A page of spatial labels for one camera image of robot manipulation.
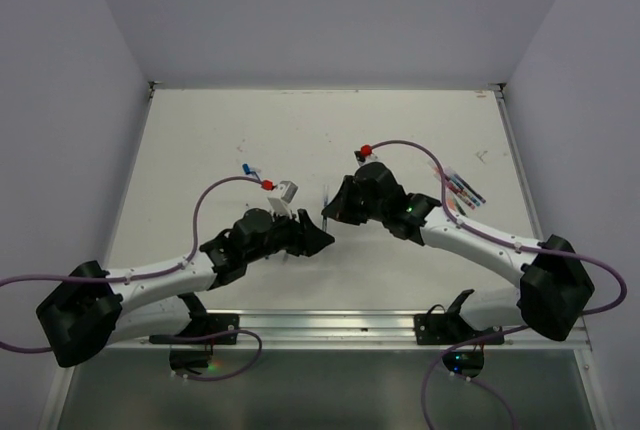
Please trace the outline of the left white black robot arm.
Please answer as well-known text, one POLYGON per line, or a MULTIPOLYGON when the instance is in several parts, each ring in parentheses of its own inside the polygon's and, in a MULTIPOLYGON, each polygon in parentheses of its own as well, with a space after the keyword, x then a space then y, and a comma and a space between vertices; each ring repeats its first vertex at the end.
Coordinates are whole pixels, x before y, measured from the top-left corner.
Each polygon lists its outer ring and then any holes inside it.
POLYGON ((79 265, 39 304, 37 318, 58 365, 69 368, 107 345, 143 336, 201 340, 208 329, 198 292, 242 278, 279 252, 312 257, 334 243, 304 209, 294 216, 253 208, 194 253, 139 268, 79 265))

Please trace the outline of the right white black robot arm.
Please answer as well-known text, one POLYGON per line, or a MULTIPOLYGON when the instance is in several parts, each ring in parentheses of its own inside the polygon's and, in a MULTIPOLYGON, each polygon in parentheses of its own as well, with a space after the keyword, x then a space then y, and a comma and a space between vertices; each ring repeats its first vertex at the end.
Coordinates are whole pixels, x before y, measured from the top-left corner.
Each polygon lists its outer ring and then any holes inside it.
POLYGON ((462 291, 441 314, 419 314, 423 344, 457 344, 526 326, 565 340, 595 287, 571 244, 558 236, 521 239, 451 213, 421 193, 408 193, 382 163, 366 163, 344 177, 323 209, 325 218, 350 225, 377 221, 394 237, 443 250, 494 272, 504 289, 462 291))

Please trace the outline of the red capped clear pen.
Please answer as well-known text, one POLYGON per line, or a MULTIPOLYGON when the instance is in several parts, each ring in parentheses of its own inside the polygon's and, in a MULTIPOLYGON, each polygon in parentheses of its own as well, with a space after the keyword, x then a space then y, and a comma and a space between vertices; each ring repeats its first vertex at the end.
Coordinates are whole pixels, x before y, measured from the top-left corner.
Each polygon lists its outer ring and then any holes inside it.
MULTIPOLYGON (((430 168, 433 171, 434 177, 441 182, 442 181, 442 177, 441 174, 439 173, 437 166, 433 163, 429 163, 430 168)), ((462 206, 462 202, 459 199, 459 195, 456 192, 456 190, 454 189, 453 184, 447 180, 445 182, 445 203, 447 205, 447 207, 452 210, 452 211, 456 211, 458 212, 460 215, 466 216, 466 212, 462 206)))

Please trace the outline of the blue patterned pen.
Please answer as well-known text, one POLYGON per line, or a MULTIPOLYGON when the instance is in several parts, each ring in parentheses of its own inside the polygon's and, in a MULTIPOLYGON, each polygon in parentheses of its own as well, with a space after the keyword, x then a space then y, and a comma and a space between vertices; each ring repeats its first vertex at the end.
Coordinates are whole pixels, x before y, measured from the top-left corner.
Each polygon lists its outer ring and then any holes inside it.
POLYGON ((487 203, 486 199, 473 189, 454 169, 446 167, 445 174, 475 206, 487 203))

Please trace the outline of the aluminium front rail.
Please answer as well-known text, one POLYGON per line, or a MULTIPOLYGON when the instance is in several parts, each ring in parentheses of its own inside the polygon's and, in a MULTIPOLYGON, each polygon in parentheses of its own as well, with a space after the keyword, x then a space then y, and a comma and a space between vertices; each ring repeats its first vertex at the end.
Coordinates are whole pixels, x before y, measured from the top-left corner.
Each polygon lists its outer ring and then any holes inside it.
MULTIPOLYGON (((239 327, 258 334, 269 350, 444 350, 448 345, 418 345, 413 317, 417 310, 208 310, 236 314, 239 327)), ((586 327, 580 324, 562 342, 532 330, 504 337, 489 350, 590 350, 586 327)))

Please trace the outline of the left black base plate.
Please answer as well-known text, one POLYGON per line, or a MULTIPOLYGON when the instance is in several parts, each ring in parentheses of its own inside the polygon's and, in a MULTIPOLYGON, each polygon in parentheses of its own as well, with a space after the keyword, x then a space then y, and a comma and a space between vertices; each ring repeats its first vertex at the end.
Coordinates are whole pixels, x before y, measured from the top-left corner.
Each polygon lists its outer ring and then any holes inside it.
POLYGON ((206 335, 225 332, 225 335, 209 338, 201 342, 210 347, 215 345, 235 345, 237 335, 230 331, 239 328, 239 315, 234 313, 204 313, 195 316, 184 331, 184 336, 203 337, 206 335))

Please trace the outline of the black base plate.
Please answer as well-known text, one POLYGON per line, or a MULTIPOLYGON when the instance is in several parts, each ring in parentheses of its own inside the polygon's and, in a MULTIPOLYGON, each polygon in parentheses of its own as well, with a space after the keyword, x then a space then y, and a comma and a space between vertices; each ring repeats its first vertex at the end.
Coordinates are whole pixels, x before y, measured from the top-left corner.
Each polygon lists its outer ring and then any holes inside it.
POLYGON ((494 336, 496 330, 487 328, 475 330, 460 316, 462 304, 474 293, 473 290, 461 292, 448 308, 441 304, 432 306, 426 313, 413 316, 413 330, 418 345, 455 345, 479 337, 487 337, 483 341, 487 345, 502 345, 503 336, 494 336))
POLYGON ((204 313, 195 316, 184 331, 184 336, 203 337, 206 335, 225 332, 225 335, 209 338, 201 342, 210 347, 215 345, 235 345, 237 335, 230 331, 239 328, 239 315, 234 313, 204 313))

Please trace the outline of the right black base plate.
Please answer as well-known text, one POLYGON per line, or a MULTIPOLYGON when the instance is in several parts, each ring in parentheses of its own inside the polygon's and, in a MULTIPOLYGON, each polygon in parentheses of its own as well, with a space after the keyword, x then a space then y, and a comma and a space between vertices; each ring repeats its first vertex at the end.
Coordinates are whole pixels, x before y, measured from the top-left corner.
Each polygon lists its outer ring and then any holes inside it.
POLYGON ((494 336, 496 330, 487 328, 475 330, 460 316, 462 304, 474 293, 473 290, 461 292, 448 308, 441 304, 432 306, 426 313, 413 316, 413 330, 418 345, 455 345, 479 337, 487 337, 483 341, 487 345, 502 345, 503 336, 494 336))

